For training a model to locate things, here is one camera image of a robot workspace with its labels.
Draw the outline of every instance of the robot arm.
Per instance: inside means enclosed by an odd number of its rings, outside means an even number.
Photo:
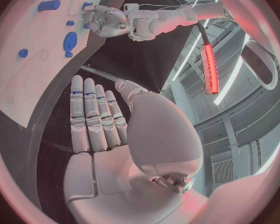
[[[189,26],[198,20],[226,17],[232,19],[221,2],[182,5],[176,10],[139,10],[139,4],[124,5],[124,12],[106,6],[86,6],[86,24],[100,37],[128,33],[134,41],[152,40],[174,30],[178,25]]]

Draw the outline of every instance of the red light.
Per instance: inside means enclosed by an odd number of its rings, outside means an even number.
[[[206,44],[205,46],[200,47],[200,53],[204,71],[205,93],[207,95],[218,94],[219,85],[217,66],[212,46],[210,44]]]

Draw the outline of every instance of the robotic hand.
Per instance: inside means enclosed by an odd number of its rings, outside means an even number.
[[[232,19],[221,2],[181,5],[176,10],[139,10],[139,4],[127,3],[124,11],[106,6],[86,6],[85,22],[99,37],[128,33],[133,41],[152,40],[178,25],[189,26],[198,20],[226,17]]]
[[[131,110],[129,128],[111,91],[72,80],[66,204],[78,223],[158,223],[193,197],[202,145],[172,102],[131,81],[115,86]]]

